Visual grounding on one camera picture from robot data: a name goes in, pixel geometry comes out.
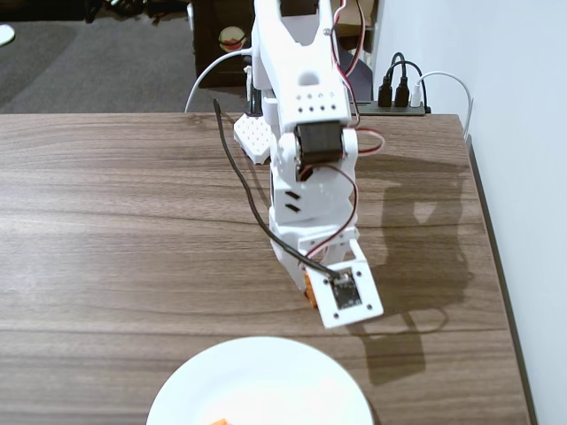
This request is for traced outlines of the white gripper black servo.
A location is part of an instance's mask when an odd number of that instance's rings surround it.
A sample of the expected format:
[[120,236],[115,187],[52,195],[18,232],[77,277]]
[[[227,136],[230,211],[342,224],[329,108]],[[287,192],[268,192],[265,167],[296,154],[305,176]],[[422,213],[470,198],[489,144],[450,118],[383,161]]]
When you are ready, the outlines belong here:
[[[359,238],[359,231],[355,225],[349,224],[338,235],[334,236],[324,246],[324,241],[333,236],[339,225],[318,222],[317,220],[304,220],[299,223],[277,224],[269,218],[270,230],[280,239],[289,244],[303,255],[316,257],[325,254],[326,257],[340,257],[350,250],[350,241]],[[274,254],[283,268],[290,275],[299,291],[306,290],[306,282],[302,264],[274,240],[270,241]]]

